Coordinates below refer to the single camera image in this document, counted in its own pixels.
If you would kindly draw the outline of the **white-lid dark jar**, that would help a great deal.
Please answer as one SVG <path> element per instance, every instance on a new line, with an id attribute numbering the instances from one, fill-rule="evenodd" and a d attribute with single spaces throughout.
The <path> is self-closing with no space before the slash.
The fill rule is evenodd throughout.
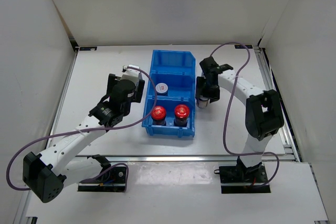
<path id="1" fill-rule="evenodd" d="M 158 95 L 167 95 L 168 90 L 168 85 L 164 82 L 160 82 L 155 86 L 155 91 Z"/>
<path id="2" fill-rule="evenodd" d="M 197 106 L 198 106 L 200 109 L 204 109 L 204 108 L 206 108 L 208 105 L 209 105 L 209 99 L 199 98 L 199 99 L 197 100 Z"/>

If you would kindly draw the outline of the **red-lid sauce jar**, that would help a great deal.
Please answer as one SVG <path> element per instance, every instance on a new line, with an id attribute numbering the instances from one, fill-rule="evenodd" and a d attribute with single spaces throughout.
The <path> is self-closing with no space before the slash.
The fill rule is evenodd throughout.
<path id="1" fill-rule="evenodd" d="M 179 104 L 174 109 L 174 125 L 178 127 L 186 127 L 187 119 L 190 115 L 190 109 L 185 104 Z"/>
<path id="2" fill-rule="evenodd" d="M 166 125 L 166 110 L 163 106 L 155 106 L 151 112 L 153 125 L 165 126 Z"/>

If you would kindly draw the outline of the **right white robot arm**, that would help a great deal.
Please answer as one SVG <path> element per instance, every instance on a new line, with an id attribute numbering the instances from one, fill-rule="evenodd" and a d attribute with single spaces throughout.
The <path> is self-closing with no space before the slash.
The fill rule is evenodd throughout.
<path id="1" fill-rule="evenodd" d="M 199 108 L 220 99 L 220 89 L 236 97 L 246 108 L 245 126 L 248 132 L 242 154 L 237 158 L 236 177 L 247 182 L 261 166 L 261 157 L 270 139 L 284 125 L 279 94 L 263 90 L 239 77 L 233 67 L 219 65 L 212 56 L 199 63 L 202 75 L 196 78 L 195 98 Z"/>

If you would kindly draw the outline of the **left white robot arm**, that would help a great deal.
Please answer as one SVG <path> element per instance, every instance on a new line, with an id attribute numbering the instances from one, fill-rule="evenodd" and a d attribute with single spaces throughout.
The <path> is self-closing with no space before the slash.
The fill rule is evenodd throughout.
<path id="1" fill-rule="evenodd" d="M 75 163 L 73 158 L 130 113 L 131 103 L 141 101 L 144 84 L 138 70 L 127 69 L 121 77 L 110 74 L 106 95 L 77 126 L 74 135 L 24 157 L 23 181 L 41 202 L 52 201 L 64 187 L 91 176 L 98 182 L 108 180 L 110 164 L 102 156 L 94 155 L 84 163 Z"/>

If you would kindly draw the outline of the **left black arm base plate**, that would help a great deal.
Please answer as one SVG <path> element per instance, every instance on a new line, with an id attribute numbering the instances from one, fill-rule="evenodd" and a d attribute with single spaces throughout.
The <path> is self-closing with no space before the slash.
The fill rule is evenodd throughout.
<path id="1" fill-rule="evenodd" d="M 107 158 L 100 155 L 90 156 L 98 161 L 103 173 L 95 179 L 87 179 L 78 184 L 78 192 L 92 193 L 125 193 L 128 185 L 129 167 L 126 163 L 111 164 Z"/>

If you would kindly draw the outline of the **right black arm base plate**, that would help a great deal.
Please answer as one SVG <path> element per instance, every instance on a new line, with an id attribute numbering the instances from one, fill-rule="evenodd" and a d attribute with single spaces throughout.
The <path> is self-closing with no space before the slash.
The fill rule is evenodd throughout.
<path id="1" fill-rule="evenodd" d="M 244 174 L 236 166 L 220 166 L 214 170 L 219 175 L 222 194 L 267 194 L 271 193 L 264 165 L 252 174 Z"/>

